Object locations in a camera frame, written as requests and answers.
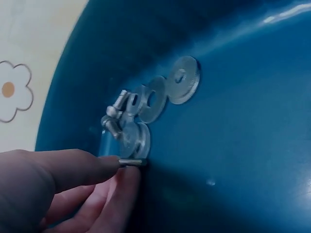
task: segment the metal washer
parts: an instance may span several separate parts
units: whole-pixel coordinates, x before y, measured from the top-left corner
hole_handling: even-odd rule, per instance
[[[150,131],[142,122],[130,122],[123,129],[121,140],[121,158],[145,159],[150,150]]]
[[[130,116],[135,117],[140,112],[143,105],[147,103],[145,91],[146,86],[140,85],[131,93],[126,105],[126,111]]]
[[[179,58],[166,81],[166,91],[173,104],[188,101],[200,82],[200,69],[196,59],[191,56]]]
[[[134,152],[133,157],[135,159],[145,159],[147,158],[151,145],[150,131],[146,124],[139,122],[138,123],[140,131],[140,142],[139,146]]]
[[[121,129],[123,129],[127,123],[133,122],[133,121],[134,121],[133,116],[130,116],[127,112],[123,112],[123,114],[119,120],[119,125],[120,125]]]
[[[145,99],[148,101],[148,98],[154,92],[155,102],[151,106],[148,106],[147,101],[143,104],[138,115],[142,122],[151,123],[162,113],[167,99],[165,82],[166,80],[163,76],[156,76],[146,86]]]
[[[120,141],[121,158],[129,158],[136,151],[140,143],[140,129],[134,122],[129,122],[123,128],[122,140]]]

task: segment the flower pattern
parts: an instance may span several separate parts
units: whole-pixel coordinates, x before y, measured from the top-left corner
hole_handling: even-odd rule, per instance
[[[31,71],[25,64],[0,62],[0,121],[10,122],[18,110],[28,110],[34,99],[28,87]]]

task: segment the screw thread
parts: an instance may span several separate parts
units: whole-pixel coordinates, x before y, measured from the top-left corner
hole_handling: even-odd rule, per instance
[[[121,108],[125,105],[125,102],[129,98],[129,96],[130,96],[130,92],[128,92],[127,90],[122,90],[116,102],[113,104],[113,106],[117,110],[121,110]]]

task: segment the metal bolt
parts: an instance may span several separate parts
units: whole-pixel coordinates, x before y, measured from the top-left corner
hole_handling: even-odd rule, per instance
[[[122,90],[116,102],[112,106],[107,107],[106,114],[112,118],[119,119],[130,94],[127,90]]]
[[[131,93],[129,91],[122,90],[116,102],[113,104],[113,107],[115,107],[117,110],[121,110],[125,106],[130,94]]]
[[[119,159],[120,167],[125,166],[146,166],[146,159]]]
[[[115,139],[121,138],[122,131],[119,128],[118,124],[116,123],[115,119],[111,118],[110,116],[105,115],[103,116],[101,120],[101,124],[105,130],[108,130],[109,132],[111,132],[111,134],[113,135]]]

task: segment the blue curved surface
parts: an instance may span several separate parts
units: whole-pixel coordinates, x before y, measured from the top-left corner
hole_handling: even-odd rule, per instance
[[[149,125],[129,231],[310,232],[310,10],[284,0],[90,0],[55,71],[36,150],[115,152],[102,138],[106,106],[190,55],[201,83]]]

